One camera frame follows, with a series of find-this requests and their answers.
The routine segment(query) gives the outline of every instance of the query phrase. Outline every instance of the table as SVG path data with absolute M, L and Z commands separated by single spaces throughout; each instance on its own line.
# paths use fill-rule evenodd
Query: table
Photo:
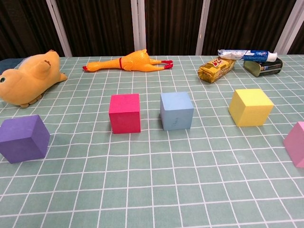
M 45 159 L 0 157 L 0 227 L 304 227 L 304 169 L 282 140 L 304 118 L 304 56 L 280 56 L 277 75 L 254 77 L 242 61 L 213 84 L 197 76 L 215 56 L 165 56 L 172 70 L 84 73 L 63 57 L 68 80 L 20 109 L 0 102 L 0 123 L 39 114 L 51 133 Z M 235 89 L 261 88 L 275 104 L 260 127 L 235 126 Z M 192 128 L 166 132 L 160 93 L 187 91 Z M 110 96 L 139 93 L 142 132 L 112 134 Z

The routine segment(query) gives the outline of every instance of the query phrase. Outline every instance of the curtain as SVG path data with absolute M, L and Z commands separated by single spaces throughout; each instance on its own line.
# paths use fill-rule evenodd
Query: curtain
M 0 60 L 63 50 L 46 1 L 0 1 Z
M 57 0 L 73 56 L 134 51 L 130 0 Z
M 274 51 L 295 0 L 212 0 L 202 55 L 218 49 Z
M 203 0 L 145 0 L 149 55 L 195 55 Z
M 304 23 L 302 23 L 302 26 L 300 27 L 298 34 L 296 35 L 293 44 L 288 51 L 288 54 L 304 54 Z

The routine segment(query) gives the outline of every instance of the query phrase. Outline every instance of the stuffed toy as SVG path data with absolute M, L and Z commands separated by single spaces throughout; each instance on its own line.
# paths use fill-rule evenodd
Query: stuffed toy
M 41 99 L 42 93 L 52 85 L 67 80 L 59 67 L 59 55 L 53 50 L 26 58 L 18 69 L 8 69 L 0 75 L 0 98 L 28 107 Z
M 154 64 L 165 63 L 165 66 L 153 66 Z M 105 62 L 91 62 L 82 67 L 85 71 L 94 72 L 105 68 L 118 68 L 127 71 L 157 71 L 170 69 L 173 67 L 172 60 L 155 60 L 151 59 L 147 50 L 139 50 L 128 54 L 122 58 L 117 58 Z

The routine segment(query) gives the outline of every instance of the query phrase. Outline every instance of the red cube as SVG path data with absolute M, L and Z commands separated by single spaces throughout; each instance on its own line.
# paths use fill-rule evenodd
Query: red cube
M 109 117 L 114 134 L 141 132 L 139 94 L 112 95 Z

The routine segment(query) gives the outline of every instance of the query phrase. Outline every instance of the foam block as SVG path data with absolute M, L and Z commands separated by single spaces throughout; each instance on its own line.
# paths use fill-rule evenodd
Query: foam block
M 0 153 L 10 163 L 44 158 L 49 139 L 39 115 L 7 119 L 0 127 Z
M 229 112 L 238 127 L 262 126 L 274 104 L 261 89 L 235 90 Z
M 165 131 L 191 128 L 193 111 L 187 92 L 161 94 L 161 121 Z
M 297 122 L 283 140 L 295 167 L 304 168 L 304 122 Z
M 114 134 L 141 132 L 139 94 L 112 95 L 109 117 Z

